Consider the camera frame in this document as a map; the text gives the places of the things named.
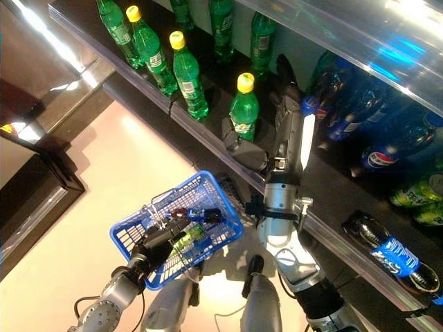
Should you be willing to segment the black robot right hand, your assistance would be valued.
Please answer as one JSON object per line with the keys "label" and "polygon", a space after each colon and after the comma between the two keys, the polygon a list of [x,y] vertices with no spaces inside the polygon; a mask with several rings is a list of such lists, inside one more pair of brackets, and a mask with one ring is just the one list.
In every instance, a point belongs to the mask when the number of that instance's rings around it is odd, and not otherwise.
{"label": "black robot right hand", "polygon": [[283,54],[276,60],[278,78],[269,100],[275,109],[272,150],[265,151],[236,132],[231,118],[221,122],[221,139],[230,156],[254,172],[280,172],[301,177],[309,162],[316,130],[317,97],[303,93],[295,71]]}

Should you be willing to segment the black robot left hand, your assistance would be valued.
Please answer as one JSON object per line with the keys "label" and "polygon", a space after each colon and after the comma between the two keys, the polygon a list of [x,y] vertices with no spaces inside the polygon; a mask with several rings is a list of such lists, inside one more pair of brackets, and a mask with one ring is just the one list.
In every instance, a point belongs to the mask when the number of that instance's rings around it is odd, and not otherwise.
{"label": "black robot left hand", "polygon": [[158,269],[169,257],[174,244],[183,237],[189,220],[171,222],[163,229],[147,232],[131,251],[127,267],[139,275],[148,275]]}

